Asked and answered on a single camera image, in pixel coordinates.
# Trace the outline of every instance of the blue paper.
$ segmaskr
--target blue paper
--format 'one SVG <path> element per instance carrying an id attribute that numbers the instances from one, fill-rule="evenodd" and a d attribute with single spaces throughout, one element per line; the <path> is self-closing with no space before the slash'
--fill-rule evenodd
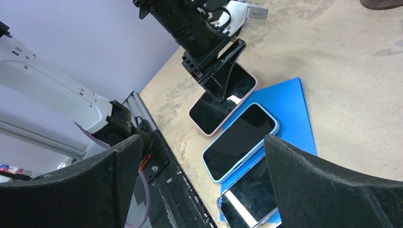
<path id="1" fill-rule="evenodd" d="M 226 129 L 253 102 L 262 105 L 279 122 L 280 130 L 276 134 L 278 137 L 308 153 L 317 155 L 299 77 L 253 92 L 225 122 L 223 129 Z M 263 155 L 262 147 L 221 184 L 221 192 L 233 184 Z M 280 215 L 275 215 L 269 222 L 280 222 Z"/>

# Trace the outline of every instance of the table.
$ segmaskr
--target table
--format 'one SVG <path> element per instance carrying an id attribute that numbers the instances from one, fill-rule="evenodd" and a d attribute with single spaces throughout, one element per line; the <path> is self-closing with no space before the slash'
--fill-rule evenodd
<path id="1" fill-rule="evenodd" d="M 319 157 L 403 181 L 403 7 L 368 10 L 358 0 L 258 0 L 265 25 L 244 26 L 239 63 L 258 88 L 301 77 Z M 141 97 L 219 227 L 204 136 L 188 117 L 203 89 L 179 49 Z"/>

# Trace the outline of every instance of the black phone screen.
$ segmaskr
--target black phone screen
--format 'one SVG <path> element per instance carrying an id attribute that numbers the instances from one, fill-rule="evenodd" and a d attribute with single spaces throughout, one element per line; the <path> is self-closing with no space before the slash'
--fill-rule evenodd
<path id="1" fill-rule="evenodd" d="M 265 157 L 232 185 L 221 199 L 221 211 L 231 228 L 253 227 L 275 210 L 277 202 Z"/>
<path id="2" fill-rule="evenodd" d="M 220 103 L 206 92 L 190 109 L 189 116 L 205 134 L 211 135 L 255 85 L 256 80 L 236 63 L 228 81 L 228 98 Z"/>
<path id="3" fill-rule="evenodd" d="M 260 106 L 249 106 L 203 154 L 213 179 L 221 179 L 275 126 Z"/>

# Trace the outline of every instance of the pink phone case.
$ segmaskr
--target pink phone case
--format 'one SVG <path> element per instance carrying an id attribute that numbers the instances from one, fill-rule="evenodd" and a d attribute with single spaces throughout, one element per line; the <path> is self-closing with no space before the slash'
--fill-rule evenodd
<path id="1" fill-rule="evenodd" d="M 253 93 L 253 91 L 255 91 L 256 87 L 258 86 L 258 80 L 256 79 L 256 77 L 253 76 L 251 73 L 249 73 L 241 64 L 238 63 L 238 65 L 239 65 L 242 69 L 244 69 L 250 76 L 252 76 L 253 79 L 255 79 L 256 84 L 255 84 L 255 86 L 242 98 L 242 100 L 241 100 L 241 101 L 239 102 L 239 104 L 234 108 L 234 110 L 233 110 L 232 112 L 230 112 L 230 114 L 227 116 L 227 118 L 225 118 L 211 134 L 206 134 L 206 133 L 196 124 L 196 122 L 190 117 L 190 114 L 189 114 L 189 113 L 190 113 L 190 110 L 191 110 L 191 109 L 193 108 L 193 106 L 199 101 L 199 99 L 204 95 L 204 93 L 200 96 L 200 98 L 199 98 L 198 100 L 196 100 L 196 101 L 194 102 L 194 104 L 190 107 L 190 109 L 189 109 L 189 111 L 188 111 L 188 116 L 189 116 L 189 118 L 190 118 L 190 119 L 192 120 L 192 122 L 197 126 L 197 128 L 198 128 L 204 135 L 206 135 L 206 136 L 213 136 L 213 135 L 215 135 L 215 133 L 217 133 L 217 131 L 222 127 L 222 125 L 225 123 L 225 121 L 227 121 L 228 118 L 229 118 L 232 114 L 234 114 L 234 112 L 241 106 L 241 104 L 246 100 L 246 98 L 248 98 L 248 97 Z"/>

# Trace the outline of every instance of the phone case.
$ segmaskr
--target phone case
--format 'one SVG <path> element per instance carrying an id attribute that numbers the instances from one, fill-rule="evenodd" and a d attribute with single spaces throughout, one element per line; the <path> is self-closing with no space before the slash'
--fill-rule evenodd
<path id="1" fill-rule="evenodd" d="M 196 124 L 196 122 L 190 117 L 190 114 L 189 114 L 189 112 L 190 112 L 190 110 L 193 108 L 193 106 L 199 101 L 199 99 L 204 95 L 204 93 L 206 93 L 206 92 L 204 92 L 201 96 L 200 96 L 200 98 L 196 101 L 196 102 L 194 102 L 194 104 L 190 107 L 190 109 L 189 109 L 189 111 L 188 111 L 188 116 L 189 116 L 189 118 L 192 120 L 192 122 L 194 123 L 194 125 L 196 125 L 197 126 L 197 128 L 204 134 L 204 135 L 206 135 L 206 136 L 213 136 L 213 135 L 215 135 L 216 133 L 217 133 L 217 131 L 222 127 L 222 125 L 225 123 L 225 121 L 227 121 L 228 120 L 228 118 L 229 117 L 231 117 L 231 115 L 232 114 L 234 114 L 234 112 L 241 106 L 241 104 L 246 100 L 246 98 L 248 98 L 252 93 L 253 93 L 253 91 L 255 91 L 255 89 L 256 89 L 256 87 L 258 86 L 258 80 L 256 79 L 256 77 L 255 76 L 253 76 L 252 74 L 250 74 L 243 66 L 241 66 L 241 64 L 239 64 L 239 66 L 242 68 L 242 69 L 244 69 L 250 76 L 252 76 L 252 78 L 255 80 L 255 86 L 242 98 L 242 100 L 239 102 L 239 104 L 234 108 L 234 110 L 232 111 L 232 112 L 230 112 L 230 114 L 227 116 L 227 118 L 225 118 L 222 122 L 221 122 L 221 124 L 219 124 L 218 126 L 217 126 L 217 128 L 211 133 L 211 134 L 206 134 L 197 124 Z"/>
<path id="2" fill-rule="evenodd" d="M 259 105 L 258 103 L 251 103 L 247 108 L 245 108 L 245 110 L 243 110 L 243 112 L 239 115 L 241 116 L 250 106 L 252 105 L 257 105 L 259 106 L 268 116 L 270 116 L 270 118 L 273 119 L 275 126 L 273 128 L 273 130 L 269 133 L 269 134 L 276 134 L 280 128 L 278 121 L 266 110 L 264 109 L 261 105 Z M 209 173 L 211 179 L 216 182 L 216 183 L 222 183 L 223 181 L 225 181 L 231 174 L 233 174 L 244 162 L 246 162 L 254 153 L 256 153 L 256 151 L 258 151 L 262 146 L 263 146 L 263 140 L 262 139 L 258 144 L 256 144 L 256 146 L 254 146 L 241 160 L 239 160 L 233 167 L 231 170 L 229 170 L 226 174 L 223 175 L 223 177 L 219 180 L 215 180 L 209 170 L 209 168 L 207 167 L 206 162 L 204 161 L 203 157 L 204 157 L 204 153 L 207 151 L 208 148 L 211 147 L 211 145 L 213 145 L 213 143 L 220 138 L 220 136 L 222 134 L 224 134 L 229 128 L 231 128 L 231 125 L 237 121 L 236 118 L 234 121 L 232 121 L 232 123 L 227 127 L 227 129 L 225 129 L 203 152 L 201 159 L 203 160 L 203 164 L 207 169 L 207 172 Z"/>
<path id="3" fill-rule="evenodd" d="M 224 196 L 224 194 L 231 189 L 231 187 L 238 182 L 247 172 L 249 172 L 250 169 L 252 169 L 260 160 L 262 160 L 263 158 L 265 158 L 265 155 L 262 155 L 252 166 L 249 167 L 248 170 L 246 170 L 236 181 L 233 182 L 232 185 L 230 185 L 225 191 L 223 191 L 219 197 L 217 198 L 217 207 L 218 210 L 220 211 L 220 213 L 223 215 L 225 223 L 227 224 L 228 227 L 231 228 L 230 224 L 227 221 L 227 218 L 225 217 L 224 213 L 221 211 L 221 206 L 220 206 L 220 202 L 221 202 L 221 198 L 222 196 Z M 272 210 L 268 215 L 266 215 L 262 220 L 260 220 L 254 227 L 252 228 L 258 228 L 261 225 L 265 224 L 266 222 L 268 222 L 276 213 L 278 212 L 278 208 L 275 208 L 274 210 Z M 278 227 L 279 225 L 281 225 L 281 222 L 277 223 L 275 225 L 274 228 Z"/>

